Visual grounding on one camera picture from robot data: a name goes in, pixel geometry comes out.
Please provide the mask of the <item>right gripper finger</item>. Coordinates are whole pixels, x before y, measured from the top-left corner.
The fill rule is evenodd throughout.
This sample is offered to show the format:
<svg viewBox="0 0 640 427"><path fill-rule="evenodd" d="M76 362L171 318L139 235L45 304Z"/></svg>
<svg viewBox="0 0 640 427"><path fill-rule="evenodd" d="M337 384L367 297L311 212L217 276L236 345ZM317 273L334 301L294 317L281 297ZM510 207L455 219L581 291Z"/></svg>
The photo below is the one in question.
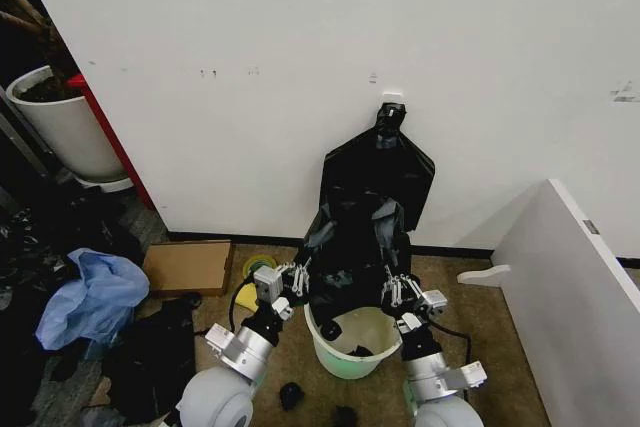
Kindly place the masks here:
<svg viewBox="0 0 640 427"><path fill-rule="evenodd" d="M402 300L410 302L413 307L420 307L425 303L419 279L413 274L401 275Z"/></svg>
<svg viewBox="0 0 640 427"><path fill-rule="evenodd" d="M401 279L393 275L388 266L385 267L387 279L383 283L382 303L387 303L390 308L396 308L401 304Z"/></svg>

